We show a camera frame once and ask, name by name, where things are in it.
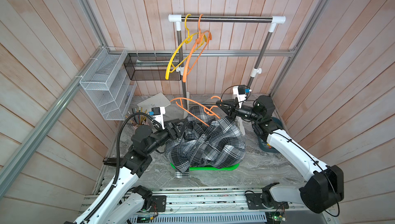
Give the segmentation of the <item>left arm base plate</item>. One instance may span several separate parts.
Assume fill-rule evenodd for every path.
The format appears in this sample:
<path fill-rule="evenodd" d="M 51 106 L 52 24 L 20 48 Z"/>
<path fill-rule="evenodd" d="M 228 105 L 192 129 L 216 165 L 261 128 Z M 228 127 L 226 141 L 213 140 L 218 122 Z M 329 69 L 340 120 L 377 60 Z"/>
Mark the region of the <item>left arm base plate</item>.
<path fill-rule="evenodd" d="M 167 203 L 166 195 L 154 195 L 144 200 L 140 212 L 165 212 Z"/>

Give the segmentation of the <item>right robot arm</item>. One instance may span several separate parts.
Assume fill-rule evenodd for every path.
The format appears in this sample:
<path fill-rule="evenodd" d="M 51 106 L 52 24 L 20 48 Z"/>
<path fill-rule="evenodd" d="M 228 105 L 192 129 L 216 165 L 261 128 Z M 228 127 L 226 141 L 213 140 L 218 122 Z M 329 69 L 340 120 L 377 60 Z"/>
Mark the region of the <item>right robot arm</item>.
<path fill-rule="evenodd" d="M 299 203 L 320 214 L 332 206 L 338 206 L 344 199 L 343 171 L 314 157 L 273 120 L 275 106 L 271 97 L 260 96 L 253 106 L 237 98 L 218 100 L 216 105 L 232 119 L 240 117 L 251 122 L 257 137 L 287 158 L 305 180 L 299 186 L 276 182 L 264 187 L 261 194 L 264 207 L 270 209 L 286 202 Z"/>

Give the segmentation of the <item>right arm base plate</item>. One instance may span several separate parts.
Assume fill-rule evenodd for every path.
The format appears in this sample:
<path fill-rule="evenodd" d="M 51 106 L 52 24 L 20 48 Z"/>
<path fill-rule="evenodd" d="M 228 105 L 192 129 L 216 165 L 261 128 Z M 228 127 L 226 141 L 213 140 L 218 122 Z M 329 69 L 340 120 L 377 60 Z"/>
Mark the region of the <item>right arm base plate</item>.
<path fill-rule="evenodd" d="M 244 196 L 249 210 L 289 208 L 289 204 L 287 202 L 275 201 L 269 192 L 254 193 L 253 191 L 247 190 L 244 192 Z"/>

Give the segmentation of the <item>grey plaid shirt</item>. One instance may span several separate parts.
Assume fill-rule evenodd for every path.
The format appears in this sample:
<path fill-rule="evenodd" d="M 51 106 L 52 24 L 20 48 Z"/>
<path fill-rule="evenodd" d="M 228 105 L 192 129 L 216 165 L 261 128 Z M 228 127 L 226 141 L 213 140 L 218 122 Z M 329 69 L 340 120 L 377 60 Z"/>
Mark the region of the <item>grey plaid shirt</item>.
<path fill-rule="evenodd" d="M 218 169 L 239 164 L 246 153 L 242 133 L 229 117 L 210 126 L 187 119 L 181 138 L 166 142 L 165 156 L 175 167 L 175 177 L 189 178 L 190 167 L 212 166 Z"/>

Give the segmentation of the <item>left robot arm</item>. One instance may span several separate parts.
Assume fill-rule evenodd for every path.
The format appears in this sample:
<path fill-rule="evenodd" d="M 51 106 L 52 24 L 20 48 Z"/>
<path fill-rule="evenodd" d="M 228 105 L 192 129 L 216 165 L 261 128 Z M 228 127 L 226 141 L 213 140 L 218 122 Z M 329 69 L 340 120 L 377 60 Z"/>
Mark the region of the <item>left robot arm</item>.
<path fill-rule="evenodd" d="M 74 224 L 125 224 L 140 210 L 149 211 L 152 191 L 135 186 L 152 162 L 151 153 L 168 140 L 182 138 L 187 121 L 172 120 L 164 130 L 152 131 L 148 125 L 138 127 L 132 136 L 132 146 L 123 158 L 116 158 L 116 173 L 105 190 L 85 210 Z"/>

